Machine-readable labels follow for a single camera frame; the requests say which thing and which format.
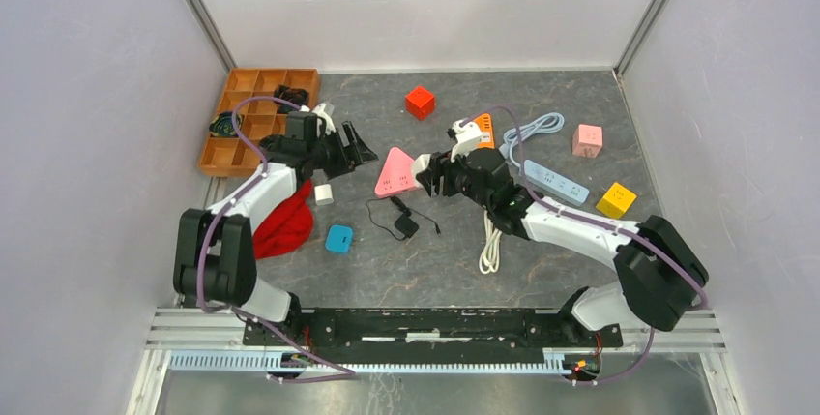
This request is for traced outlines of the pink triangular power strip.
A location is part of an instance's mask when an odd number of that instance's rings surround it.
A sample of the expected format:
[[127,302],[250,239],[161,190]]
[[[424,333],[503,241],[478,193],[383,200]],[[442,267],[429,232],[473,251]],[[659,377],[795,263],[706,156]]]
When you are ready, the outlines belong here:
[[377,198],[387,198],[420,189],[412,171],[414,159],[398,147],[392,147],[377,179],[374,194]]

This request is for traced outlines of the white tiger cube socket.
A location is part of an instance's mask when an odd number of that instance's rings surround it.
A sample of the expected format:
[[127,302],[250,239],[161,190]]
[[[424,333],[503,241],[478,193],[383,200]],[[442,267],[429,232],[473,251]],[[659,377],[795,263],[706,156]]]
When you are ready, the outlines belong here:
[[431,160],[430,154],[420,154],[411,164],[411,172],[413,177],[417,177],[422,172],[428,170]]

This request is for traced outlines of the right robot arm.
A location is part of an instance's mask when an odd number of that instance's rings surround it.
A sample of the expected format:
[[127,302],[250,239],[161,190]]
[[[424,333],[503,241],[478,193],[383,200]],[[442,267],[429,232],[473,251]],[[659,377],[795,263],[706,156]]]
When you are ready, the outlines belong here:
[[431,196],[460,194],[477,203],[502,233],[580,253],[616,274],[605,286],[580,288],[564,305],[558,330],[571,345],[624,321],[669,332],[707,303],[706,268],[663,217],[622,222],[567,207],[516,182],[502,155],[489,148],[457,157],[424,154],[412,172]]

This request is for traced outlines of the red cube socket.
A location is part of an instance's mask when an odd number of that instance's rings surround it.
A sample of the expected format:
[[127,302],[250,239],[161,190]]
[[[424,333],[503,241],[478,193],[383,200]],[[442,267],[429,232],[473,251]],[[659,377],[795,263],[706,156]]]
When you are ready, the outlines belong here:
[[419,85],[405,96],[406,111],[417,120],[423,121],[433,113],[436,98],[433,93]]

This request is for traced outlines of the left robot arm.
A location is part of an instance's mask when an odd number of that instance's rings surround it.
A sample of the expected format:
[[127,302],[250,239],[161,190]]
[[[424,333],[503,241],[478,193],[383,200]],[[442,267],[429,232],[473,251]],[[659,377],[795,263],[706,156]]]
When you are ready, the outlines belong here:
[[210,207],[181,215],[172,283],[206,311],[235,307],[267,320],[269,335],[288,345],[302,336],[304,320],[292,311],[293,294],[258,277],[252,237],[315,171],[334,179],[378,157],[351,122],[335,126],[311,111],[288,113],[283,133],[260,144],[264,159],[245,183]]

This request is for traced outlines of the white usb charger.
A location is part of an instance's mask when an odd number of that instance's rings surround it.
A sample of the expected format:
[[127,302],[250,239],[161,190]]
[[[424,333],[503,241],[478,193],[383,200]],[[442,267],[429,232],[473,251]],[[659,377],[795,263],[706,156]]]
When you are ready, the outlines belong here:
[[317,206],[330,205],[335,201],[333,188],[330,184],[322,184],[313,188],[314,200]]

